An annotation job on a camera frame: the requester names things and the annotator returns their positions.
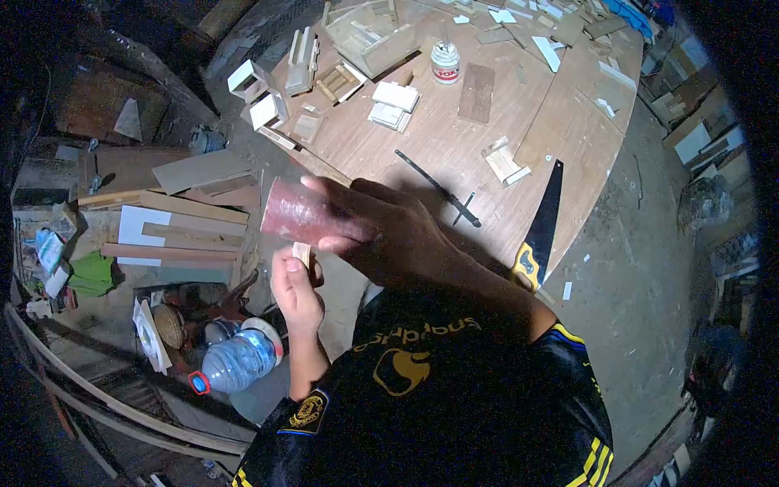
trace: finger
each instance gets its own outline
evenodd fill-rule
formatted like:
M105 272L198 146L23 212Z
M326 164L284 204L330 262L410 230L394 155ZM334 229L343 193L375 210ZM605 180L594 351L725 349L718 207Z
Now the finger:
M314 192L324 195L333 205L355 217L371 222L392 221L397 208L373 196L346 188L332 179L303 176L301 183Z
M361 192L362 194L373 196L376 199L380 199L386 203L393 205L407 205L410 195L396 191L389 186L384 186L381 183L369 181L368 179L357 178L349 186L354 191Z

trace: wooden frame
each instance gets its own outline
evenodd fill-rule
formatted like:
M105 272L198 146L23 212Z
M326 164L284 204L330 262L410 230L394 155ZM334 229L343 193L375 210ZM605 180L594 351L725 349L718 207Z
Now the wooden frame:
M316 56L319 53L319 40L311 31L311 27L306 27L301 33L300 30L294 32L292 48L290 49L289 71L287 72L287 82L284 89L289 96L310 91L314 83L314 73L316 72Z
M420 48L410 24L396 29L391 22L376 17L370 2L352 9L325 30L338 52L371 79Z

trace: plastic bottle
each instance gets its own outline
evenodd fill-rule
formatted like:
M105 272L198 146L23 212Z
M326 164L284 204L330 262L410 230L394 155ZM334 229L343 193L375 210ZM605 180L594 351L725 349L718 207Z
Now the plastic bottle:
M256 328L246 326L249 321L230 340L215 343L208 349L201 370L189 375L195 392L205 394L211 389L238 392L278 365L284 354L278 333L264 321Z

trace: hand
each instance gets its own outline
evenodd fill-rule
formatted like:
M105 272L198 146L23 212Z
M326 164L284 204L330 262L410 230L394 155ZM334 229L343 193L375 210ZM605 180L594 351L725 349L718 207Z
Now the hand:
M276 298L290 336L316 338L325 317L325 303L314 287L324 284L322 266L310 259L308 272L300 259L292 256L292 247L276 251L271 265L270 290Z
M420 278L441 283L456 268L460 251L413 196L365 179L355 179L350 189L327 178L304 176L301 182L379 230L374 242L333 235L322 237L317 245L349 262L375 284L409 284Z

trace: wood offcut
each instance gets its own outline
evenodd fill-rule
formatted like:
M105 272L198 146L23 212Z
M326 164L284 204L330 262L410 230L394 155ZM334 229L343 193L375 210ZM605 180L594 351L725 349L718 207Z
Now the wood offcut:
M494 87L495 70L469 62L465 67L457 116L476 122L489 123Z

